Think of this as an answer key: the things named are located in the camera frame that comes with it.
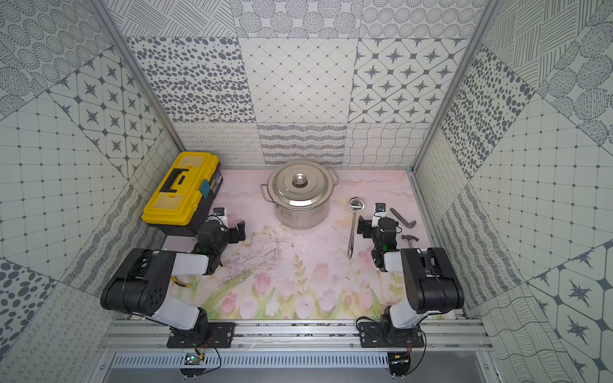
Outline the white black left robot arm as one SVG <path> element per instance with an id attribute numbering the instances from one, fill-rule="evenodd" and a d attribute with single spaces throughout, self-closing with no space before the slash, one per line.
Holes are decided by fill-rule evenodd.
<path id="1" fill-rule="evenodd" d="M 206 343 L 212 336 L 206 310 L 173 297 L 169 287 L 182 284 L 181 277 L 214 274 L 226 247 L 246 239 L 245 226 L 239 221 L 230 227 L 225 216 L 209 215 L 200 223 L 191 252 L 132 249 L 104 287 L 102 308 L 166 325 L 175 339 L 194 346 Z"/>

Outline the stainless steel pot lid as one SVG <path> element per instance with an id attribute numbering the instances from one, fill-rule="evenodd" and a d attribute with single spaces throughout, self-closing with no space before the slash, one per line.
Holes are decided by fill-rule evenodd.
<path id="1" fill-rule="evenodd" d="M 291 161 L 277 167 L 265 183 L 271 200 L 291 210 L 324 205 L 337 184 L 330 170 L 312 161 Z"/>

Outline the stainless steel ladle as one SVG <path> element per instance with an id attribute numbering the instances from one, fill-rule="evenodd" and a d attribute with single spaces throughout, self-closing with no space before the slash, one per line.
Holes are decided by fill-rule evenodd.
<path id="1" fill-rule="evenodd" d="M 365 203 L 363 201 L 363 199 L 359 198 L 359 197 L 353 197 L 350 199 L 349 203 L 348 203 L 348 208 L 350 210 L 350 212 L 352 213 L 352 217 L 351 217 L 351 233 L 349 235 L 349 242 L 348 242 L 348 246 L 347 246 L 347 258 L 348 259 L 352 259 L 353 254 L 354 254 L 354 236 L 356 234 L 357 231 L 357 223 L 358 223 L 358 214 L 361 213 L 363 211 L 365 207 Z"/>

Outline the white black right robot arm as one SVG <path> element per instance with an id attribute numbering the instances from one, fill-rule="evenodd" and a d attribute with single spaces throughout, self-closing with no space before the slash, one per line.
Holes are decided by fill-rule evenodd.
<path id="1" fill-rule="evenodd" d="M 399 248 L 399 226 L 391 218 L 360 217 L 356 233 L 372 240 L 371 258 L 376 268 L 401 274 L 404 280 L 405 298 L 384 309 L 383 329 L 413 330 L 430 315 L 463 308 L 465 294 L 444 248 Z"/>

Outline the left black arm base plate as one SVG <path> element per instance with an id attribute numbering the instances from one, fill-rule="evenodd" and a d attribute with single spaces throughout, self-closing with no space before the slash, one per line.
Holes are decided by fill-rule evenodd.
<path id="1" fill-rule="evenodd" d="M 209 322 L 204 330 L 171 329 L 166 346 L 169 349 L 201 349 L 215 347 L 228 349 L 234 338 L 236 324 L 234 322 Z"/>

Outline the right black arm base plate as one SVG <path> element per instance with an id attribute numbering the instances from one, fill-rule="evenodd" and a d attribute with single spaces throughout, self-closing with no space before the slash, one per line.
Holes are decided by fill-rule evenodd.
<path id="1" fill-rule="evenodd" d="M 419 328 L 396 329 L 383 326 L 381 322 L 359 321 L 356 323 L 360 345 L 364 349 L 375 348 L 423 348 L 426 344 Z"/>

